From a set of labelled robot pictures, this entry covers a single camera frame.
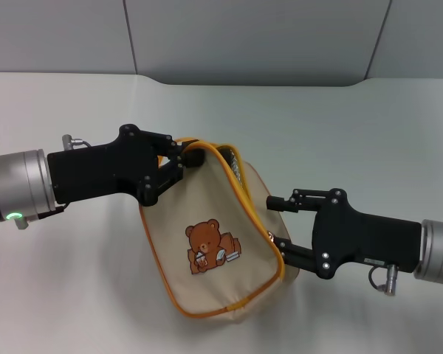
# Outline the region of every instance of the metal cylinder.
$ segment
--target metal cylinder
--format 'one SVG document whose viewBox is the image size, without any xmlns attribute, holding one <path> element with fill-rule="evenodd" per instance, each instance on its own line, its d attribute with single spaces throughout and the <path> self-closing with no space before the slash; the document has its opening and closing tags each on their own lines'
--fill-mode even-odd
<svg viewBox="0 0 443 354">
<path fill-rule="evenodd" d="M 42 150 L 0 156 L 0 221 L 55 210 Z"/>
<path fill-rule="evenodd" d="M 384 294 L 387 296 L 395 296 L 396 294 L 396 282 L 399 269 L 396 265 L 391 264 L 387 267 L 387 280 L 385 281 Z"/>
<path fill-rule="evenodd" d="M 413 275 L 443 284 L 443 223 L 424 220 L 422 232 L 422 259 Z"/>
<path fill-rule="evenodd" d="M 62 136 L 62 145 L 64 146 L 64 150 L 73 150 L 74 147 L 72 145 L 72 137 L 69 134 Z"/>
</svg>

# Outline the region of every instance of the teddy bear print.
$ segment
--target teddy bear print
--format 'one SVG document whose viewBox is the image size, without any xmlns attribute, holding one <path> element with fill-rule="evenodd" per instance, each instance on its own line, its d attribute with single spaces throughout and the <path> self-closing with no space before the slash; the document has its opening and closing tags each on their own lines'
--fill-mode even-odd
<svg viewBox="0 0 443 354">
<path fill-rule="evenodd" d="M 229 232 L 221 235 L 219 227 L 217 220 L 210 219 L 185 229 L 190 244 L 188 258 L 192 274 L 205 273 L 240 256 L 238 238 L 233 238 Z"/>
</svg>

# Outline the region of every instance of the orange zipper trim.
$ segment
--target orange zipper trim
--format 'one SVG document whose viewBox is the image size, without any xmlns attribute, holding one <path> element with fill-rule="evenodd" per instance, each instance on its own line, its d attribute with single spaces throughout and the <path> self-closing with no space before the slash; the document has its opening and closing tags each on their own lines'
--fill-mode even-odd
<svg viewBox="0 0 443 354">
<path fill-rule="evenodd" d="M 269 236 L 267 234 L 267 230 L 264 228 L 263 224 L 260 222 L 258 216 L 254 212 L 253 205 L 252 205 L 252 202 L 251 202 L 250 198 L 247 198 L 247 194 L 244 193 L 244 190 L 241 188 L 241 185 L 239 184 L 238 180 L 233 175 L 233 171 L 228 167 L 227 162 L 224 160 L 224 158 L 220 154 L 220 152 L 217 151 L 215 146 L 216 146 L 215 144 L 210 144 L 208 142 L 198 141 L 198 142 L 193 142 L 192 144 L 187 146 L 185 148 L 185 151 L 190 151 L 190 150 L 194 150 L 194 149 L 197 149 L 197 148 L 202 148 L 204 150 L 209 150 L 219 160 L 220 164 L 223 167 L 225 175 L 228 177 L 228 181 L 230 182 L 231 187 L 233 188 L 233 191 L 235 192 L 235 195 L 236 195 L 239 203 L 243 207 L 244 211 L 250 217 L 250 220 L 253 223 L 253 225 L 255 226 L 255 228 L 259 231 L 261 236 L 265 239 L 265 241 L 267 242 L 269 247 L 274 251 L 274 254 L 275 254 L 276 259 L 278 261 L 278 270 L 276 271 L 274 277 L 272 277 L 270 280 L 268 280 L 266 283 L 264 283 L 259 289 L 255 290 L 250 295 L 246 296 L 245 298 L 241 299 L 238 302 L 235 302 L 234 304 L 231 304 L 231 305 L 228 305 L 225 308 L 221 308 L 221 309 L 218 309 L 218 310 L 215 310 L 215 311 L 210 311 L 210 312 L 207 312 L 207 313 L 188 313 L 186 310 L 184 310 L 183 308 L 180 307 L 179 303 L 176 301 L 174 295 L 172 294 L 171 288 L 170 288 L 170 286 L 169 286 L 169 284 L 168 284 L 168 282 L 166 280 L 166 277 L 164 275 L 164 271 L 162 270 L 161 264 L 159 262 L 159 258 L 157 257 L 156 251 L 154 249 L 154 245 L 153 245 L 153 242 L 151 240 L 151 235 L 149 234 L 149 228 L 148 228 L 148 225 L 146 223 L 144 212 L 143 212 L 142 207 L 140 205 L 140 215 L 141 215 L 142 224 L 143 224 L 143 226 L 145 228 L 146 236 L 147 236 L 148 242 L 149 242 L 149 244 L 151 246 L 151 251 L 153 253 L 154 259 L 156 260 L 157 268 L 159 269 L 159 272 L 161 274 L 161 278 L 162 278 L 162 280 L 164 282 L 164 286 L 166 288 L 166 291 L 169 294 L 169 298 L 171 299 L 171 301 L 174 304 L 174 306 L 182 314 L 184 314 L 187 317 L 191 317 L 191 318 L 195 318 L 195 319 L 202 319 L 202 318 L 206 318 L 206 317 L 216 316 L 216 315 L 219 315 L 219 314 L 222 314 L 222 313 L 226 313 L 226 312 L 229 312 L 229 311 L 233 311 L 233 310 L 237 310 L 239 308 L 242 308 L 248 302 L 250 302 L 252 299 L 257 297 L 259 294 L 264 292 L 266 289 L 268 289 L 268 287 L 270 287 L 277 279 L 282 280 L 284 278 L 284 275 L 285 275 L 285 265 L 284 265 L 284 261 L 282 259 L 280 251 L 278 250 L 277 247 L 275 247 L 275 245 L 269 239 Z"/>
</svg>

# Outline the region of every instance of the fabric bag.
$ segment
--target fabric bag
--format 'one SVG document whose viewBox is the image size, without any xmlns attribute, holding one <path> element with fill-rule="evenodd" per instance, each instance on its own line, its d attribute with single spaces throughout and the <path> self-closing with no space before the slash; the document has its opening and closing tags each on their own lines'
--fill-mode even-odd
<svg viewBox="0 0 443 354">
<path fill-rule="evenodd" d="M 148 241 L 172 303 L 184 315 L 241 320 L 263 308 L 296 278 L 272 235 L 289 238 L 269 191 L 231 145 L 191 142 L 201 167 L 140 206 Z"/>
</svg>

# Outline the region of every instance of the white table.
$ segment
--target white table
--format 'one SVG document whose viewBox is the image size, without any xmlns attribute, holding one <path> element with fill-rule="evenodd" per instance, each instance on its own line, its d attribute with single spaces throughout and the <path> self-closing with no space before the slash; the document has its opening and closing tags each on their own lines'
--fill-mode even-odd
<svg viewBox="0 0 443 354">
<path fill-rule="evenodd" d="M 263 88 L 0 74 L 0 154 L 59 151 L 65 133 L 103 144 L 127 122 L 232 142 L 274 195 L 342 187 L 362 212 L 443 220 L 443 80 Z M 313 214 L 284 218 L 309 246 Z M 0 223 L 0 353 L 443 353 L 443 286 L 400 274 L 391 299 L 367 273 L 303 272 L 282 302 L 241 324 L 186 319 L 166 295 L 136 201 L 83 201 L 24 232 Z"/>
</svg>

